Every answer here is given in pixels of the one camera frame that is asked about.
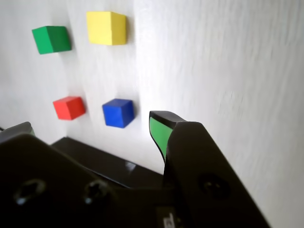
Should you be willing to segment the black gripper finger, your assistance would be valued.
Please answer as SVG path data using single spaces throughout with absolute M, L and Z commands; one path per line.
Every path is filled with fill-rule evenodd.
M 152 210 L 26 130 L 0 135 L 3 228 L 150 228 Z
M 169 111 L 150 111 L 150 135 L 190 228 L 267 228 L 268 222 L 206 128 Z

